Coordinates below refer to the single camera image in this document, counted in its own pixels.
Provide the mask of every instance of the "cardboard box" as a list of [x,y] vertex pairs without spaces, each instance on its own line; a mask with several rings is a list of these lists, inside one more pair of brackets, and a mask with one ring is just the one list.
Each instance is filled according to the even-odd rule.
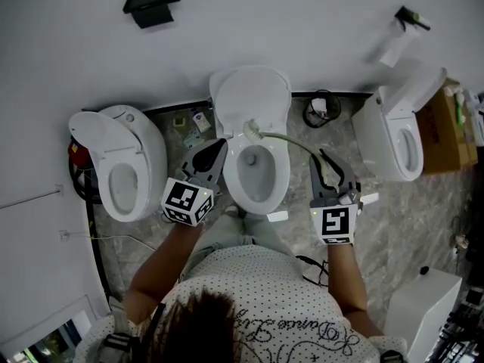
[[[447,79],[444,86],[456,84]],[[462,113],[466,121],[460,127],[456,108],[455,97],[446,96],[441,88],[416,113],[423,146],[423,174],[460,171],[477,163],[470,114],[464,106]]]

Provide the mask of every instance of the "toilet bowl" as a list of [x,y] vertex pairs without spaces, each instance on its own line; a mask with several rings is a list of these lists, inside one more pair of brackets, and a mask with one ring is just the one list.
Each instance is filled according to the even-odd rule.
[[422,173],[424,150],[415,112],[440,89],[442,68],[419,67],[404,85],[382,86],[352,117],[363,162],[376,176],[411,182]]
[[132,222],[153,213],[165,188],[166,147],[158,128],[139,110],[116,105],[74,114],[72,136],[88,148],[106,211]]
[[287,134],[289,79],[270,67],[239,67],[213,74],[210,94],[217,137],[228,139],[223,175],[230,195],[249,213],[271,213],[289,186],[287,142],[263,138],[254,145],[243,126],[254,119],[261,132]]

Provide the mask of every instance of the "black and white marker cube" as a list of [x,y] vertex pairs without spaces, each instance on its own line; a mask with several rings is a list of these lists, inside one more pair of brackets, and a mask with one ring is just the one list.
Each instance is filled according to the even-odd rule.
[[196,226],[213,207],[213,191],[168,178],[161,206],[171,220]]
[[352,244],[354,242],[358,205],[311,208],[316,233],[323,244]]

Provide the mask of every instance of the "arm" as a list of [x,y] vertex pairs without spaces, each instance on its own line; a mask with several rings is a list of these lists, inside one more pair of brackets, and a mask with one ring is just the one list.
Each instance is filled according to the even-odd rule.
[[363,336],[381,335],[367,314],[365,283],[356,262],[353,246],[329,245],[327,252],[330,269],[328,290],[337,301],[343,315],[349,320],[352,328]]
[[201,231],[202,225],[191,227],[178,223],[140,267],[124,300],[129,320],[139,324],[147,319],[173,288]]

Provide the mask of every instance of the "red object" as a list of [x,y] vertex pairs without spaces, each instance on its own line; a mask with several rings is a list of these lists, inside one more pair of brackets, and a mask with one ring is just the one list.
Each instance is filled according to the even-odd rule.
[[68,154],[70,161],[78,168],[86,168],[91,166],[91,157],[86,147],[83,147],[77,141],[72,140],[69,144]]

